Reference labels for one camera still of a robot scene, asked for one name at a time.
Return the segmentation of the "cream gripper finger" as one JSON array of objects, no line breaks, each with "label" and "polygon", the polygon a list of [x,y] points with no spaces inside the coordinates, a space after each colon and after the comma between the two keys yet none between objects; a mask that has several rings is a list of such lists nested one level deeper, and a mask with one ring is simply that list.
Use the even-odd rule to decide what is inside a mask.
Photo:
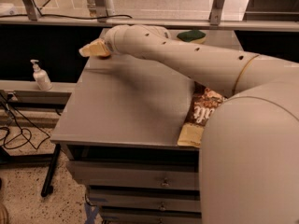
[{"label": "cream gripper finger", "polygon": [[97,38],[93,42],[85,45],[79,49],[78,52],[82,57],[110,55],[110,51],[108,50],[105,41],[101,38]]}]

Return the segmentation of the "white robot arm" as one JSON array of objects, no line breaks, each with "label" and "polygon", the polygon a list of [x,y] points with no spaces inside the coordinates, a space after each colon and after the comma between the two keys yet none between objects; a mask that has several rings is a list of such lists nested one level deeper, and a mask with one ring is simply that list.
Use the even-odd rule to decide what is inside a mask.
[{"label": "white robot arm", "polygon": [[80,49],[162,63],[225,97],[200,152],[203,224],[298,224],[299,63],[118,25]]}]

